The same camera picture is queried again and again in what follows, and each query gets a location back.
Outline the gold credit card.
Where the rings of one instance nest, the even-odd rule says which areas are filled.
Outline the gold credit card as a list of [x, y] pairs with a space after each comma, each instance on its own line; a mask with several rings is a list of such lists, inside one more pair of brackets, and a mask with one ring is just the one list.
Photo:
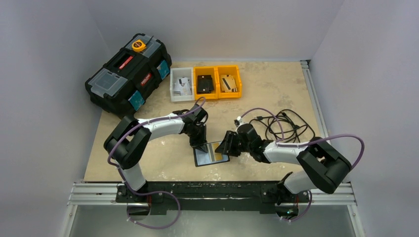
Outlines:
[[221, 144], [220, 141], [218, 142], [212, 142], [208, 143], [208, 153], [209, 153], [209, 163], [223, 163], [223, 162], [229, 162], [230, 157], [226, 155], [222, 155], [220, 153], [217, 153], [215, 150], [218, 148], [218, 146]]

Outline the black leather card holder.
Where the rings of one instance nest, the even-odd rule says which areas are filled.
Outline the black leather card holder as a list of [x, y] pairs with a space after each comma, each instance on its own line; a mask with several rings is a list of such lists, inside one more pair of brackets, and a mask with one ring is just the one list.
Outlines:
[[194, 162], [196, 167], [212, 165], [217, 163], [225, 163], [230, 161], [228, 155], [216, 153], [215, 149], [221, 144], [221, 141], [207, 143], [207, 152], [198, 149], [193, 149]]

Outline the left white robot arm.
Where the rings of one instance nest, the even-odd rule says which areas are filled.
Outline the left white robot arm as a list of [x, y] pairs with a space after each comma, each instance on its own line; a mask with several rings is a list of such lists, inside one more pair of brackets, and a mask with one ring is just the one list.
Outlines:
[[175, 111], [165, 117], [124, 117], [105, 140], [103, 147], [108, 153], [108, 162], [117, 168], [129, 187], [128, 196], [135, 202], [141, 202], [147, 197], [147, 181], [139, 162], [149, 141], [167, 135], [185, 134], [193, 149], [206, 153], [207, 119], [207, 111], [198, 105], [190, 110]]

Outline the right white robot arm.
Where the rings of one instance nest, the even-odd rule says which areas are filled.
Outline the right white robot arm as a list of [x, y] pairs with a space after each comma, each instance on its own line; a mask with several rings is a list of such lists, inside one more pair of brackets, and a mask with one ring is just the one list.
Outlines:
[[332, 194], [352, 170], [349, 160], [320, 137], [310, 142], [277, 144], [262, 139], [249, 123], [241, 124], [235, 131], [227, 131], [215, 152], [233, 157], [248, 153], [262, 163], [299, 164], [302, 171], [284, 178], [277, 188], [279, 198], [284, 201], [315, 188]]

